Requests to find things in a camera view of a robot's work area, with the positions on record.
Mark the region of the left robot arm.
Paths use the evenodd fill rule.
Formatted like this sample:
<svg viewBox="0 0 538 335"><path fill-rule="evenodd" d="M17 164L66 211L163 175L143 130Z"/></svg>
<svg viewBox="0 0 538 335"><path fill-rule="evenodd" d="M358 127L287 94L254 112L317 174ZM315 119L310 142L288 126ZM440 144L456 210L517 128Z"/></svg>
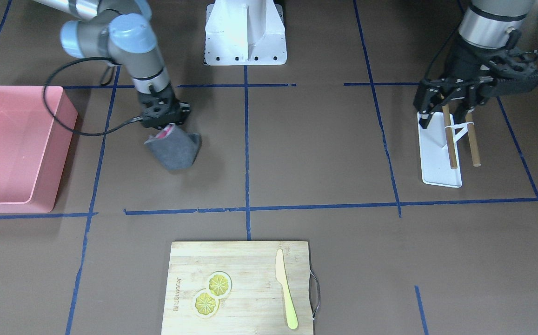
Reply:
<svg viewBox="0 0 538 335"><path fill-rule="evenodd" d="M453 45L438 79L425 76L413 104L422 129L434 114L451 101L459 104L455 123L463 123L476 106L490 98L521 94L538 85L537 51L524 52L517 46L520 26L532 0L471 0L458 25Z"/></svg>

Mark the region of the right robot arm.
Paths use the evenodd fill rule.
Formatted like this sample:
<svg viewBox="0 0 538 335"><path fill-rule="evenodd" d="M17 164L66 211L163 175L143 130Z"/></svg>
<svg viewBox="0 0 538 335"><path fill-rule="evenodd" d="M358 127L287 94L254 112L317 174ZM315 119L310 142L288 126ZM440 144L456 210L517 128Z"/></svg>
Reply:
<svg viewBox="0 0 538 335"><path fill-rule="evenodd" d="M77 18L60 32L68 55L126 68L138 93L143 127L184 123L190 106L174 94L147 1L44 0L43 4Z"/></svg>

